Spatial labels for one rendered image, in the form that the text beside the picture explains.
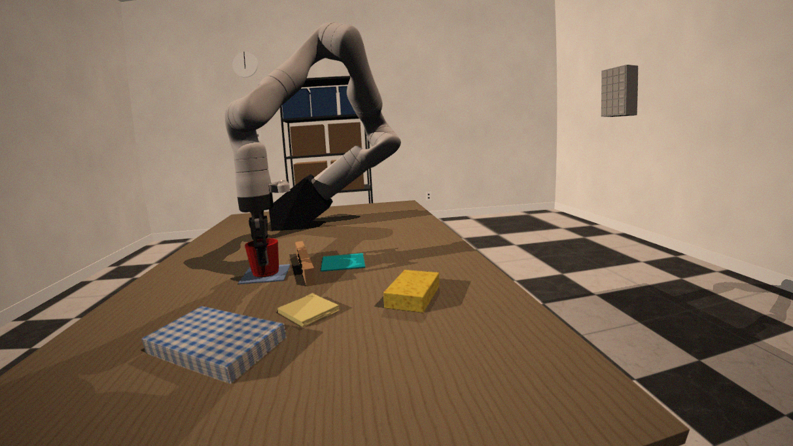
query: checkered cloth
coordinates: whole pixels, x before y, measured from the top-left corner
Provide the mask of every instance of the checkered cloth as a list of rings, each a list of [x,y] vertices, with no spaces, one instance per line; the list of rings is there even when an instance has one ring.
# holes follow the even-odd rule
[[[143,341],[152,356],[233,383],[284,339],[280,322],[199,307]]]

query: teal square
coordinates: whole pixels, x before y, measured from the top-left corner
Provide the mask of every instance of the teal square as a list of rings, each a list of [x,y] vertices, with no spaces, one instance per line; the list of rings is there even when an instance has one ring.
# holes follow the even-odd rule
[[[337,269],[365,268],[363,253],[343,254],[340,256],[322,257],[322,268],[320,271],[335,271]]]

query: clock face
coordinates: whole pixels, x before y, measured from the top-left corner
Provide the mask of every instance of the clock face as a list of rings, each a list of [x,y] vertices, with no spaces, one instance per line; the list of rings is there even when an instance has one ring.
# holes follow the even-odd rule
[[[258,64],[259,61],[256,59],[255,55],[252,55],[248,51],[242,51],[234,58],[232,68],[239,76],[247,78],[256,72]]]

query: black and white tiled floor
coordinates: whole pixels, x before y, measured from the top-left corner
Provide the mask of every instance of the black and white tiled floor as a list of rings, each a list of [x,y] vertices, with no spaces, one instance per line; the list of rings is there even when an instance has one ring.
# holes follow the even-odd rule
[[[793,293],[564,212],[443,220],[685,422],[686,445],[793,444]],[[0,328],[0,374],[188,241]]]

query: table top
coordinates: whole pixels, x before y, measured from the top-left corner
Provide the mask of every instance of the table top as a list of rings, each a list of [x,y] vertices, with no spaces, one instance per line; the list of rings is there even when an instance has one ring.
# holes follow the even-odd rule
[[[0,376],[0,444],[563,444],[676,446],[688,433],[585,339],[415,201],[330,208],[272,231],[363,253],[317,283],[238,284],[247,214],[231,215]],[[405,269],[440,273],[424,313],[383,307]],[[341,310],[300,328],[276,309],[316,293]],[[233,384],[142,351],[205,306],[286,324]]]

